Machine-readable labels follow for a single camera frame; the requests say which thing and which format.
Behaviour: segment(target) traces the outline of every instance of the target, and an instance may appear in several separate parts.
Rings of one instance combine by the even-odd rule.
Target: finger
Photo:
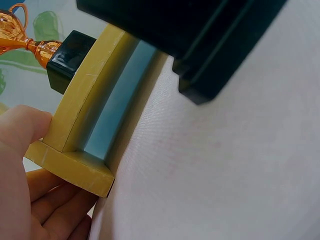
[[[42,225],[57,208],[67,203],[79,191],[79,187],[70,183],[60,185],[31,204],[31,215]]]
[[[75,230],[71,233],[68,240],[87,240],[91,227],[91,217],[86,215]]]
[[[45,195],[54,187],[65,183],[63,179],[45,169],[27,172],[26,179],[29,186],[31,203]]]
[[[69,202],[56,209],[43,227],[52,239],[67,239],[97,199],[92,193],[81,190]]]
[[[0,116],[0,142],[14,149],[23,157],[30,145],[45,136],[51,114],[19,105]]]

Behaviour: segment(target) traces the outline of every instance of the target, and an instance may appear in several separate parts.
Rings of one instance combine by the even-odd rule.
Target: white cloth surface
[[[288,1],[209,104],[180,95],[171,66],[90,239],[319,239],[320,1]]]

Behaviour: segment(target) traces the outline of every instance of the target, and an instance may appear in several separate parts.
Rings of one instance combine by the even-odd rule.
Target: blue background
[[[24,0],[5,0],[5,2],[0,2],[0,9],[8,10],[12,5],[23,2]]]

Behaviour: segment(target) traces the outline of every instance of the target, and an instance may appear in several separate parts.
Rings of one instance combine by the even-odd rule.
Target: black trophy base
[[[75,30],[70,33],[46,66],[53,90],[65,93],[95,41],[95,38]]]

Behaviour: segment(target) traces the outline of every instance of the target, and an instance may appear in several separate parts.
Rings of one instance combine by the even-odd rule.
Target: green pattern
[[[5,81],[5,76],[2,74],[2,69],[0,68],[0,95],[4,92],[6,88],[6,81]]]

